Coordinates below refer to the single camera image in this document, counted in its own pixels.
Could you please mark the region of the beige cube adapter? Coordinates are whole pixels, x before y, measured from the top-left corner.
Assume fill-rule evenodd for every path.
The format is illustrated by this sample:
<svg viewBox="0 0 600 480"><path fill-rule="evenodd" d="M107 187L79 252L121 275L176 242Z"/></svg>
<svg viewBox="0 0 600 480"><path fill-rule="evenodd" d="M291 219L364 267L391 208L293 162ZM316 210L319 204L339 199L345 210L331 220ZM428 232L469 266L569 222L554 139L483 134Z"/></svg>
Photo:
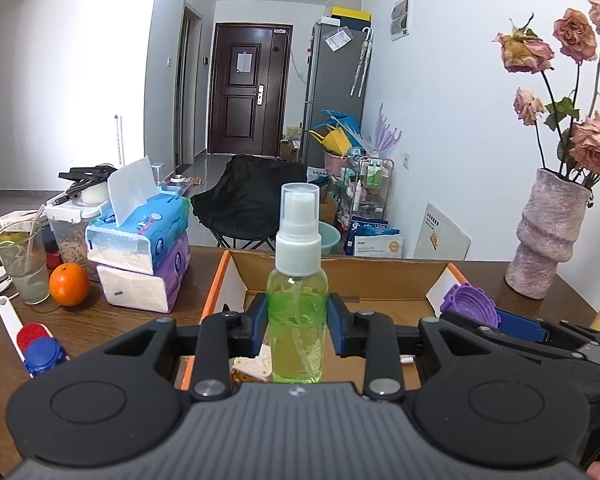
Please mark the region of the beige cube adapter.
<svg viewBox="0 0 600 480"><path fill-rule="evenodd" d="M230 369L233 382L270 382L272 375L271 348L268 344L262 344L255 358L235 358Z"/></svg>

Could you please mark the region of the green spray bottle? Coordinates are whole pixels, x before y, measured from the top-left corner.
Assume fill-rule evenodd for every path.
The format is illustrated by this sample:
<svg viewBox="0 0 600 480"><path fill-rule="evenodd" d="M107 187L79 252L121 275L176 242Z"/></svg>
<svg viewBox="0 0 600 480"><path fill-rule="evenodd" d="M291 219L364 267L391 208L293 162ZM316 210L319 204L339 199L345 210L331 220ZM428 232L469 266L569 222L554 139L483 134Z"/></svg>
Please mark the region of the green spray bottle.
<svg viewBox="0 0 600 480"><path fill-rule="evenodd" d="M322 378L329 286L319 223L318 187L283 185L275 266L266 284L274 382L312 384Z"/></svg>

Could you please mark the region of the purple gear lid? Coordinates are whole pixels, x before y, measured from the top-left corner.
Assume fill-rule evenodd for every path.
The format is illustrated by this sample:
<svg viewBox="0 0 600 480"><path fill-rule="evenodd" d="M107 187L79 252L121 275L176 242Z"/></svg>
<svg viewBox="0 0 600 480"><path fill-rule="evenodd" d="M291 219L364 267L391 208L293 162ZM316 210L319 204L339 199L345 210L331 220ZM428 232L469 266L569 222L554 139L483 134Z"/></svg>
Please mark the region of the purple gear lid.
<svg viewBox="0 0 600 480"><path fill-rule="evenodd" d="M449 289L440 312L451 312L492 328L498 328L501 322L495 302L481 288L468 283L453 285Z"/></svg>

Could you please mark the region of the blue gear lid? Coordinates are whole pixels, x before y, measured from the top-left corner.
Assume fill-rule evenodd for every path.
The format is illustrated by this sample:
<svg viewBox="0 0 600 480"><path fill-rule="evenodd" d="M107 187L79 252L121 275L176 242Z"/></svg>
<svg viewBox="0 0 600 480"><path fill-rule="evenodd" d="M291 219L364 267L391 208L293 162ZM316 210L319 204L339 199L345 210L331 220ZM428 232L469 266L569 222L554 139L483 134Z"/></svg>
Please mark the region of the blue gear lid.
<svg viewBox="0 0 600 480"><path fill-rule="evenodd" d="M64 346L55 338L41 337L32 341L23 352L24 366L31 377L52 370L68 359Z"/></svg>

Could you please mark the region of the purple tissue pack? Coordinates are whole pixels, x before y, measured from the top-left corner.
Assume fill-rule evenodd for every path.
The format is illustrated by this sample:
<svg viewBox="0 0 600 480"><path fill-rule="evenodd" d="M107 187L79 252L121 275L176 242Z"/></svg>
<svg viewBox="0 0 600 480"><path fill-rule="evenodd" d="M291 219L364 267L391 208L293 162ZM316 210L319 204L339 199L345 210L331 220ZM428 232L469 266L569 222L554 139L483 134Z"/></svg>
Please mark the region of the purple tissue pack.
<svg viewBox="0 0 600 480"><path fill-rule="evenodd" d="M188 237L183 233L152 275L103 264L96 269L108 304L167 314L178 299L189 260Z"/></svg>

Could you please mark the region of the black folding chair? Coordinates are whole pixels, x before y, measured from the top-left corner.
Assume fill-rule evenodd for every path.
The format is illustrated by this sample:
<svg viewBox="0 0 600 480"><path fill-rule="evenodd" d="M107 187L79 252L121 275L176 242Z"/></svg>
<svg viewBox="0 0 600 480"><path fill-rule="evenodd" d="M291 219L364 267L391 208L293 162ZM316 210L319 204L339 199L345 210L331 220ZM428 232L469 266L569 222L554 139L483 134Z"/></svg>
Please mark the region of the black folding chair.
<svg viewBox="0 0 600 480"><path fill-rule="evenodd" d="M218 183L193 196L193 214L221 248L272 249L279 227L280 194L306 182L306 165L277 158L235 155Z"/></svg>

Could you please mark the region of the pink textured vase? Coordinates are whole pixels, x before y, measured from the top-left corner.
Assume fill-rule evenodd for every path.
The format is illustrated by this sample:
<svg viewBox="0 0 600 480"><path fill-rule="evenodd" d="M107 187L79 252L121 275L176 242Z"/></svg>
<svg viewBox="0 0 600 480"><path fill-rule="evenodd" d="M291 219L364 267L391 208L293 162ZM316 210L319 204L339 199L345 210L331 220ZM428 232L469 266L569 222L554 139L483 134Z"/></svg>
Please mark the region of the pink textured vase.
<svg viewBox="0 0 600 480"><path fill-rule="evenodd" d="M583 185L546 169L536 170L517 226L516 254L505 273L510 288L531 299L546 297L558 264L572 257L591 197Z"/></svg>

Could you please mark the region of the blue tissue pack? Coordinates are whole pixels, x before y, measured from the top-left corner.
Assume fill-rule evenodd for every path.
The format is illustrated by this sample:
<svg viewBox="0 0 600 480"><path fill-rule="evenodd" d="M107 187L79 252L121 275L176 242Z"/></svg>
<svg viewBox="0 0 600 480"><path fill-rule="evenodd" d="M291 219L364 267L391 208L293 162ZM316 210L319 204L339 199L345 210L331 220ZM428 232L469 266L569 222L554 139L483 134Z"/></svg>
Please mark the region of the blue tissue pack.
<svg viewBox="0 0 600 480"><path fill-rule="evenodd" d="M107 184L110 205L85 229L87 259L155 274L188 229L189 201L158 188L147 157L113 172Z"/></svg>

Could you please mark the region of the orange fruit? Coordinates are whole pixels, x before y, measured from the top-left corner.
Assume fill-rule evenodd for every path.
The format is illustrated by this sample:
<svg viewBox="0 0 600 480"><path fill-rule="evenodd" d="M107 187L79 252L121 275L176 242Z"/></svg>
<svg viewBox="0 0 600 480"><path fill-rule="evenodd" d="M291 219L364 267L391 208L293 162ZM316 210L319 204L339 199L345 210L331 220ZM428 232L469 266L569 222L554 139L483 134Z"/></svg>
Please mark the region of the orange fruit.
<svg viewBox="0 0 600 480"><path fill-rule="evenodd" d="M50 296L61 307L77 307L87 298L91 283L85 270L77 263L63 263L50 274Z"/></svg>

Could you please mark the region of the dried pink roses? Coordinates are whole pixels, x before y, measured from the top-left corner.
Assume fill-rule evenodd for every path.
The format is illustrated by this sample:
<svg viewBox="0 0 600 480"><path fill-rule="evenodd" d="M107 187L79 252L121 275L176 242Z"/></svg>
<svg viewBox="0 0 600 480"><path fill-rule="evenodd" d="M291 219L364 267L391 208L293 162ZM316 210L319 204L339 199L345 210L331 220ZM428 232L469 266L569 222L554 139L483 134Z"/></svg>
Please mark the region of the dried pink roses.
<svg viewBox="0 0 600 480"><path fill-rule="evenodd" d="M493 39L506 73L539 76L545 91L518 88L515 115L533 131L541 168L590 190L600 183L600 0L558 16L554 46L531 24L513 24Z"/></svg>

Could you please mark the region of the clear food container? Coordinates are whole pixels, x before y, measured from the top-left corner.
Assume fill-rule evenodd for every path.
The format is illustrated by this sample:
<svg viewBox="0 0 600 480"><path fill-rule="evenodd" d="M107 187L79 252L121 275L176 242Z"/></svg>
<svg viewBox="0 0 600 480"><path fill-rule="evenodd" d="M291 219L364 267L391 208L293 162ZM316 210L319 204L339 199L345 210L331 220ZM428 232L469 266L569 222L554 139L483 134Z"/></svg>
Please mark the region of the clear food container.
<svg viewBox="0 0 600 480"><path fill-rule="evenodd" d="M56 198L52 198L45 204L46 218L53 231L62 261L82 266L93 282L98 282L99 277L96 264L87 258L85 230L108 205L106 200L97 205L87 205L77 198L62 204L58 204Z"/></svg>

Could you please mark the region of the grey refrigerator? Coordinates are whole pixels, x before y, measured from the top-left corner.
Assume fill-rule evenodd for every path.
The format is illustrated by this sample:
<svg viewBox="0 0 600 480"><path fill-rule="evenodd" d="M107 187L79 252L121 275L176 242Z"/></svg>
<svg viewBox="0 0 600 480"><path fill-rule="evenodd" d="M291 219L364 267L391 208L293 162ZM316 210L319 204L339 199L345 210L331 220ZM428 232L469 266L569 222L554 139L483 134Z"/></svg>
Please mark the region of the grey refrigerator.
<svg viewBox="0 0 600 480"><path fill-rule="evenodd" d="M317 143L309 131L326 122L328 116L322 110L336 110L353 116L361 122L364 96L350 95L358 59L366 33L352 30L352 39L333 51L326 37L338 28L316 22L312 29L309 52L309 71L306 76L306 94L302 118L301 161L306 166L323 167L324 155L321 144Z"/></svg>

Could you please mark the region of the glass cup with straw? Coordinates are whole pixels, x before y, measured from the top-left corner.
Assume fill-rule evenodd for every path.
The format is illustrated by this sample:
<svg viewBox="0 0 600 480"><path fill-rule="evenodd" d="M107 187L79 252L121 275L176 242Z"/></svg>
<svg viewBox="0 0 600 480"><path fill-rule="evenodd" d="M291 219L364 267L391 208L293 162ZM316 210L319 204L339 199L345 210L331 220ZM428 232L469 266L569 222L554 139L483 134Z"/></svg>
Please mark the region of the glass cup with straw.
<svg viewBox="0 0 600 480"><path fill-rule="evenodd" d="M40 304L50 296L39 223L18 221L1 229L0 259L23 302Z"/></svg>

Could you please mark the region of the dark brown door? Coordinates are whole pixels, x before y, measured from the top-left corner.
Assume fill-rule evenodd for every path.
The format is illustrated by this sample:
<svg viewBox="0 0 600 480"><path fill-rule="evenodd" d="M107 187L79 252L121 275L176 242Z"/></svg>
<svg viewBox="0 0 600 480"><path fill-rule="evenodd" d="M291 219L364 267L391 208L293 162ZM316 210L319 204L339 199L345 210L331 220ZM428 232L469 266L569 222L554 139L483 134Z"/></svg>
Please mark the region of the dark brown door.
<svg viewBox="0 0 600 480"><path fill-rule="evenodd" d="M290 25L215 25L209 152L278 155L285 118L291 38Z"/></svg>

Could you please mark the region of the yellow box on fridge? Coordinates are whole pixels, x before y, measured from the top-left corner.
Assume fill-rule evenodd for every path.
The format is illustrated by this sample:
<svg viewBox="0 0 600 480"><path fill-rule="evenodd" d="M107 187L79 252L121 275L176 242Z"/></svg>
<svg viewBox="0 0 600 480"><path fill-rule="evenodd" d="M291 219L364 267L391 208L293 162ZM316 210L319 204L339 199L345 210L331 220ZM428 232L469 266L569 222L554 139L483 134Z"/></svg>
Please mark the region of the yellow box on fridge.
<svg viewBox="0 0 600 480"><path fill-rule="evenodd" d="M330 10L330 16L332 18L350 18L351 20L359 20L364 22L370 22L372 20L372 14L368 12L342 8L341 6L333 6L332 10Z"/></svg>

